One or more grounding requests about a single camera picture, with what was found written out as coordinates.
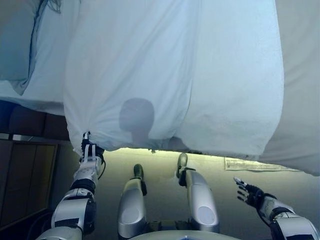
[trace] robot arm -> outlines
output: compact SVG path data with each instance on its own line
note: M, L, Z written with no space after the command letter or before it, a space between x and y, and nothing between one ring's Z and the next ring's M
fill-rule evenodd
M89 134L83 135L79 169L73 175L70 190L64 195L51 218L51 229L36 240L82 240L95 228L95 189L98 174L104 162L104 150L89 142Z
M260 188L235 177L239 187L239 200L256 208L262 221L270 227L273 240L319 240L319 232L306 218L297 215L293 208L280 202Z

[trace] wooden panel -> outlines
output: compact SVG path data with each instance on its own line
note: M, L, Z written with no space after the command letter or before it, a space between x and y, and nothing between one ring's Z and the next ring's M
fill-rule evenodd
M36 147L27 205L28 215L47 208L55 150L54 145Z
M55 146L38 145L33 164L31 186L48 184L55 154Z
M30 215L47 208L48 184L30 187L26 214Z
M36 145L15 143L2 206L1 226L27 214L29 188L36 154Z
M36 145L14 144L7 178L7 190L28 188L36 154Z
M6 191L2 210L1 227L26 216L28 195L28 187Z
M2 212L2 206L4 204L12 146L12 141L0 140L0 216Z

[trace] white fabric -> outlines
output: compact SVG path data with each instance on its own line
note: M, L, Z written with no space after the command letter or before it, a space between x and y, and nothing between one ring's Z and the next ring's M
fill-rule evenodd
M283 101L274 1L204 0L188 112L175 136L191 150L256 160Z
M283 99L273 1L96 0L79 15L64 94L79 154L87 131L107 150L166 149L174 135L215 155L263 152Z
M46 6L40 23L35 69L24 94L17 94L7 81L0 81L0 100L56 115L64 115L65 62L71 35L77 23L80 2L62 1L61 14Z
M280 123L260 162L320 175L320 1L276 1L284 64Z
M64 92L77 153L87 131L106 150L166 148L189 104L198 3L82 1Z

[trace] silver robot leg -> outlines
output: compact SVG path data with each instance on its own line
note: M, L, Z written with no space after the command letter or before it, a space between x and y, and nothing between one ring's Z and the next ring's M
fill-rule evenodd
M193 169L185 170L190 223L200 231L219 233L219 218L211 189L204 177Z
M147 225L141 180L129 180L121 195L118 210L118 233L129 239L143 233Z

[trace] wire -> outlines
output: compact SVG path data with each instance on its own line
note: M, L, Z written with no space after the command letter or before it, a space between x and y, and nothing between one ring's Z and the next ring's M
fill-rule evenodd
M98 177L98 180L102 177L102 175L104 174L105 169L106 169L106 161L105 161L105 160L103 160L102 164L104 164L104 165L103 165L103 170L102 170L100 176Z
M266 222L266 220L263 219L263 217L261 216L261 213L259 212L259 210L256 208L256 212L258 213L260 219L268 226L270 227L270 225Z
M28 235L27 235L27 237L26 237L26 240L30 240L30 238L31 238L31 233L32 233L34 227L36 226L37 222L38 222L40 219L42 219L43 217L46 217L46 216L52 215L52 214L53 214L53 212L50 211L50 212L47 212L47 213L44 213L44 214L38 216L38 218L37 218L36 220L34 220L33 223L32 223L32 225L30 226L29 231L28 231Z
M41 233L44 233L46 230L45 228L47 228L48 226L48 223L49 223L49 219L47 219L46 221L44 221L44 223L42 224L42 227L41 227Z

